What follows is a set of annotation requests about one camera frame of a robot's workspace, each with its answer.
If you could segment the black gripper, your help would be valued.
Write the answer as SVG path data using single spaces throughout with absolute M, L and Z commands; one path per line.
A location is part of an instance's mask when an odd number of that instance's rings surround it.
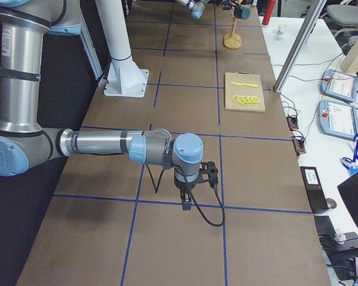
M 233 8 L 233 3 L 230 0 L 211 0 L 210 3 L 221 7 L 223 10 L 231 10 Z
M 174 177 L 174 185 L 180 190 L 182 211 L 189 211 L 192 208 L 190 190 L 194 188 L 193 183 L 185 183 Z

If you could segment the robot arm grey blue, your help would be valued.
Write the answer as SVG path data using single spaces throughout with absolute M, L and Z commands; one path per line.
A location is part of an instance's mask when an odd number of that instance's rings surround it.
M 10 177 L 73 154 L 121 155 L 141 164 L 174 169 L 175 184 L 196 182 L 203 156 L 201 139 L 185 133 L 173 139 L 164 129 L 95 131 L 43 128 L 39 93 L 55 94 L 58 106 L 78 109 L 101 76 L 101 64 L 79 1 L 0 1 L 0 176 Z M 77 68 L 41 83 L 45 35 L 75 36 L 92 70 L 89 83 Z
M 178 4 L 184 6 L 186 9 L 191 11 L 191 15 L 195 19 L 200 19 L 203 16 L 203 12 L 209 3 L 215 4 L 216 6 L 222 5 L 223 8 L 230 10 L 235 6 L 236 1 L 207 1 L 207 0 L 175 0 Z

